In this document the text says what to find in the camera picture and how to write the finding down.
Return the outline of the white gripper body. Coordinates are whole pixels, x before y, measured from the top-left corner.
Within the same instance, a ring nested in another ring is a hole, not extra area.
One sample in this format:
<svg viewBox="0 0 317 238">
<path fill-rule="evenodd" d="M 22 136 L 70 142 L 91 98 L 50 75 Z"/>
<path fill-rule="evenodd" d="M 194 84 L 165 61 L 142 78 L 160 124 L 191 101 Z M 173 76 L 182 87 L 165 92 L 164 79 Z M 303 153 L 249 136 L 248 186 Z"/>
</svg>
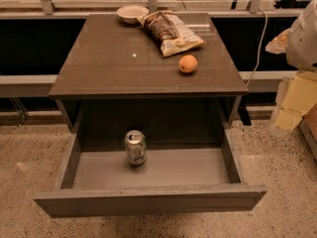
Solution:
<svg viewBox="0 0 317 238">
<path fill-rule="evenodd" d="M 290 65 L 317 70 L 317 0 L 312 0 L 293 22 L 285 50 Z"/>
</svg>

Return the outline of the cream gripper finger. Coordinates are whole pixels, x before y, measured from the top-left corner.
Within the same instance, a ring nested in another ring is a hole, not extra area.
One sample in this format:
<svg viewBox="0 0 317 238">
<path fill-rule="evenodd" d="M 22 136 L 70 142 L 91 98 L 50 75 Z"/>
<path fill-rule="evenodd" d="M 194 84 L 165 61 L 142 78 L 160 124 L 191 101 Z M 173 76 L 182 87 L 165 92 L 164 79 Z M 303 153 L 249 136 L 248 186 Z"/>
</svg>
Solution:
<svg viewBox="0 0 317 238">
<path fill-rule="evenodd" d="M 278 86 L 275 102 L 268 128 L 274 137 L 284 137 L 317 104 L 317 73 L 301 70 L 293 78 L 285 78 Z"/>
<path fill-rule="evenodd" d="M 280 55 L 285 53 L 289 30 L 286 29 L 274 37 L 265 47 L 268 53 Z"/>
</svg>

